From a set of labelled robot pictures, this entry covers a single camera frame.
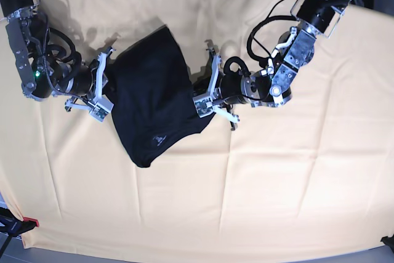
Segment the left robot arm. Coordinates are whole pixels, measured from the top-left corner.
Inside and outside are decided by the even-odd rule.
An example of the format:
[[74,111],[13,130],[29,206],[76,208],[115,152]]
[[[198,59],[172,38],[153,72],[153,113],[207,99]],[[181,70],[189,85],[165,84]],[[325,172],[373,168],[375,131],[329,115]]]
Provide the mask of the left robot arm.
[[[335,16],[343,16],[352,0],[300,1],[302,4],[297,12],[266,17],[250,32],[246,50],[248,56],[259,64],[259,71],[251,72],[244,60],[237,56],[223,62],[215,50],[209,50],[212,59],[209,84],[202,94],[193,98],[200,118],[221,115],[235,130],[239,117],[231,111],[234,105],[276,108],[291,100],[291,83],[300,68],[312,60],[317,37],[325,34]],[[268,56],[256,55],[252,50],[255,34],[265,25],[280,20],[298,24],[280,37]]]

